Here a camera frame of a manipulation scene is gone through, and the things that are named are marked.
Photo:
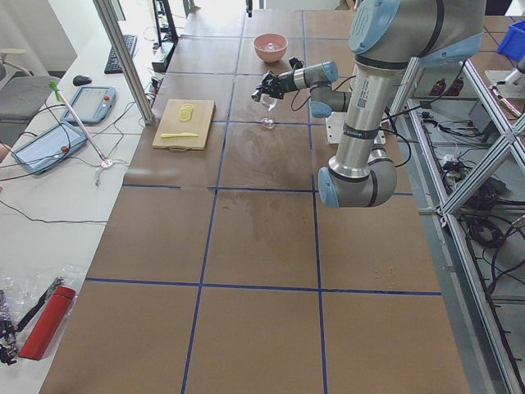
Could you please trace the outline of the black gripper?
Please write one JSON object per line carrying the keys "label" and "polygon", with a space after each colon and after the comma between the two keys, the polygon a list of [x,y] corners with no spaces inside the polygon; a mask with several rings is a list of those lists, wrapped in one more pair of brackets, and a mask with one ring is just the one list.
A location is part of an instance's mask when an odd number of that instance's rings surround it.
{"label": "black gripper", "polygon": [[261,84],[252,93],[252,98],[260,99],[265,94],[270,98],[283,99],[286,93],[294,91],[296,91],[296,84],[293,71],[281,74],[274,74],[272,71],[268,71],[263,76]]}

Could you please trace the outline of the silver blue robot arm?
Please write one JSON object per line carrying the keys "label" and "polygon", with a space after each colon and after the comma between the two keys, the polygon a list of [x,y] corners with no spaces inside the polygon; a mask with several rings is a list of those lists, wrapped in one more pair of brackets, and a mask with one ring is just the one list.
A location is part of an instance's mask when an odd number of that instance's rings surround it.
{"label": "silver blue robot arm", "polygon": [[423,66],[459,62],[482,44],[483,1],[364,1],[349,32],[355,75],[351,93],[335,92],[334,62],[274,75],[268,72],[252,94],[283,99],[309,89],[315,117],[345,112],[336,155],[318,172],[317,188],[328,207],[375,207],[395,191],[397,172],[386,150],[375,144],[398,71],[417,57]]}

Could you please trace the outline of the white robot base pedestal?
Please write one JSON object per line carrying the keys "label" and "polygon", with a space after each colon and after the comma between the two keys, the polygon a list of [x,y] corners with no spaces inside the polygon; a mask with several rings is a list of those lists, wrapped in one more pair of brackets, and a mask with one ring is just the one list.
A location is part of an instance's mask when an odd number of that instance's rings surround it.
{"label": "white robot base pedestal", "polygon": [[[346,120],[347,112],[332,112],[331,115],[325,119],[326,138],[328,144],[340,143],[340,138],[343,135]],[[367,136],[371,136],[372,131],[374,130],[376,132],[374,143],[379,145],[386,144],[385,133],[381,130],[379,126],[370,130],[354,126],[354,129],[357,131],[357,134],[365,134]]]}

